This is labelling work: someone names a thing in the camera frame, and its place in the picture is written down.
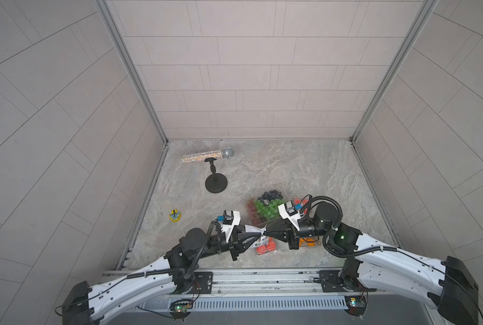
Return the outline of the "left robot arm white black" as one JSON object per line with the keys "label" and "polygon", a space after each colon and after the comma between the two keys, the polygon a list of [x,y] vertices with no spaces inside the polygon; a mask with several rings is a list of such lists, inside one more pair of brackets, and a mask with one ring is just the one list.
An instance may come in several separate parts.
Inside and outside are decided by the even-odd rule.
{"label": "left robot arm white black", "polygon": [[217,221],[207,231],[194,228],[164,257],[136,272],[93,286],[86,281],[75,285],[55,313],[63,324],[104,324],[151,298],[184,294],[182,302],[170,307],[172,316],[184,318],[200,295],[212,291],[213,274],[198,272],[199,260],[223,252],[237,259],[264,231]]}

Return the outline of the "white sticker sheet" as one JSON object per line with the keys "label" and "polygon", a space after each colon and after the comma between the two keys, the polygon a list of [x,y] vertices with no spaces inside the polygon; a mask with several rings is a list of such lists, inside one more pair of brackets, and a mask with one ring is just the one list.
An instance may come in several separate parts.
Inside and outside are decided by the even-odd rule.
{"label": "white sticker sheet", "polygon": [[259,248],[261,246],[267,246],[269,243],[269,237],[264,233],[267,231],[266,227],[245,226],[246,238],[244,244],[249,248]]}

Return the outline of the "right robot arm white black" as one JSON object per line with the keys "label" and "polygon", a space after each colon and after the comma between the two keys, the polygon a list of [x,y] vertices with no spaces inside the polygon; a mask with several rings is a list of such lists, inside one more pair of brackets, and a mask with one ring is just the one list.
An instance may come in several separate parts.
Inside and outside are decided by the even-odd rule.
{"label": "right robot arm white black", "polygon": [[312,196],[297,209],[279,205],[281,220],[264,235],[286,242],[291,250],[302,239],[317,237],[330,255],[343,259],[340,280],[350,291],[377,289],[419,301],[452,324],[483,324],[479,286],[460,259],[425,257],[386,243],[343,223],[340,204]]}

